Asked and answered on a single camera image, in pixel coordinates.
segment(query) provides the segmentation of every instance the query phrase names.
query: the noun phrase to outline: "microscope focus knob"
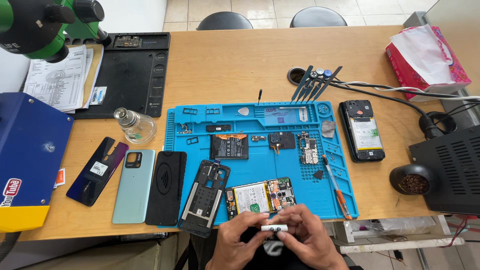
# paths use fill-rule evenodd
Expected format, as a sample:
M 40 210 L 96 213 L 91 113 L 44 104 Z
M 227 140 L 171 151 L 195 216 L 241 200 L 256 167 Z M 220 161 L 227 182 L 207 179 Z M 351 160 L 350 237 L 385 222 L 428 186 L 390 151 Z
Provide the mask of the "microscope focus knob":
M 75 14 L 69 7 L 64 5 L 46 5 L 45 16 L 53 23 L 73 24 L 75 22 Z
M 101 22 L 105 18 L 102 5 L 97 0 L 75 0 L 73 8 L 84 23 Z

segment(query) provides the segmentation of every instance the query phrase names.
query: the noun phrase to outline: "human hand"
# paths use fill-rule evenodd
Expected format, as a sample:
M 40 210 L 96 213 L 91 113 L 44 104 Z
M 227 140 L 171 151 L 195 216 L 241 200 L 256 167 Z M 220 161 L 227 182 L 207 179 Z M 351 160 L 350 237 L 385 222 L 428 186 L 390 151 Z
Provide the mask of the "human hand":
M 267 225 L 269 213 L 253 213 L 244 211 L 240 215 L 218 226 L 215 251 L 207 263 L 206 270 L 243 269 L 253 258 L 262 242 L 273 235 L 273 232 L 257 232 L 248 241 L 240 242 L 240 235 L 252 225 Z
M 282 243 L 306 265 L 318 269 L 348 269 L 336 251 L 320 218 L 313 215 L 304 204 L 285 208 L 269 220 L 271 224 L 286 224 L 288 232 L 276 235 Z

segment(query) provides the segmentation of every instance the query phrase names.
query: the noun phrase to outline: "pink tissue box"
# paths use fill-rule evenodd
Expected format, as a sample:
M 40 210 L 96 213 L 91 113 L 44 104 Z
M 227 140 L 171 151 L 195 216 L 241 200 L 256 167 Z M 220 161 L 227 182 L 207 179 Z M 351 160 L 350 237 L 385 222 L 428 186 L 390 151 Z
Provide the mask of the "pink tissue box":
M 400 33 L 412 28 L 415 28 L 415 27 L 404 29 L 400 31 Z M 450 73 L 452 74 L 451 79 L 455 81 L 455 83 L 430 85 L 423 80 L 423 78 L 407 63 L 407 61 L 405 61 L 403 56 L 400 54 L 400 52 L 393 45 L 392 42 L 388 44 L 385 50 L 393 66 L 395 75 L 403 87 L 405 86 L 415 87 L 425 92 L 431 92 L 435 94 L 452 94 L 455 91 L 458 91 L 464 88 L 465 86 L 469 85 L 472 81 L 468 78 L 467 74 L 463 70 L 462 65 L 456 58 L 455 54 L 453 53 L 452 49 L 448 45 L 444 36 L 442 36 L 442 33 L 440 32 L 440 28 L 437 26 L 431 26 L 431 28 L 433 30 L 433 33 L 439 39 L 439 42 L 438 42 L 439 47 L 442 49 L 443 55 L 449 65 Z M 426 96 L 418 96 L 415 94 L 405 94 L 405 96 L 410 101 L 426 101 L 426 100 L 433 99 Z

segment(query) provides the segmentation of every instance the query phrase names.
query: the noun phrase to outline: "black stool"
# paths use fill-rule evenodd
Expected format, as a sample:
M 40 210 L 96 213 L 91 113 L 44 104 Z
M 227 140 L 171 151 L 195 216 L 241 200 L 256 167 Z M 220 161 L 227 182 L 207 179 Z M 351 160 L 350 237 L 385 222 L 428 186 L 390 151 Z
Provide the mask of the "black stool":
M 252 24 L 242 15 L 223 11 L 208 15 L 197 27 L 197 30 L 253 29 Z
M 302 9 L 292 19 L 290 27 L 347 26 L 347 22 L 335 11 L 324 7 Z

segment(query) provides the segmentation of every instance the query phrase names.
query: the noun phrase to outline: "blue silicone repair mat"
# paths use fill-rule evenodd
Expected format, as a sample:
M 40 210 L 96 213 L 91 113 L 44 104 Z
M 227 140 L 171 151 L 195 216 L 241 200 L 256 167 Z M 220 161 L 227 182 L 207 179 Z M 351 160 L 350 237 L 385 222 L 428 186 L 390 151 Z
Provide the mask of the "blue silicone repair mat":
M 306 109 L 288 109 L 301 106 L 306 106 Z M 246 116 L 240 114 L 238 112 L 240 108 L 248 108 L 248 114 Z M 304 203 L 312 213 L 318 215 L 321 219 L 344 218 L 328 172 L 321 160 L 321 155 L 325 154 L 352 217 L 358 217 L 357 204 L 340 139 L 338 138 L 338 130 L 335 128 L 333 138 L 323 137 L 321 127 L 324 120 L 335 121 L 332 105 L 328 101 L 308 104 L 290 104 L 290 102 L 264 102 L 260 105 L 256 103 L 208 104 L 177 106 L 174 109 L 169 109 L 165 151 L 184 151 L 187 153 L 179 220 L 200 162 L 202 160 L 213 161 L 209 159 L 210 135 L 239 132 L 248 135 L 249 159 L 221 160 L 220 164 L 230 167 L 227 187 L 289 177 L 297 203 Z M 188 130 L 191 130 L 192 133 L 180 134 L 185 130 L 182 128 L 182 124 L 186 124 Z M 231 125 L 231 131 L 214 133 L 206 131 L 207 125 L 221 124 Z M 311 138 L 317 140 L 318 164 L 300 163 L 301 149 L 298 147 L 297 134 L 301 134 L 302 131 L 309 133 Z M 292 132 L 295 136 L 297 148 L 280 149 L 280 154 L 276 154 L 273 149 L 269 148 L 267 140 L 255 142 L 251 139 L 252 135 L 268 136 L 273 132 Z M 195 137 L 198 137 L 198 143 L 187 144 L 187 140 Z M 313 177 L 313 174 L 318 170 L 324 172 L 321 180 Z M 227 220 L 225 199 L 222 198 L 215 225 Z

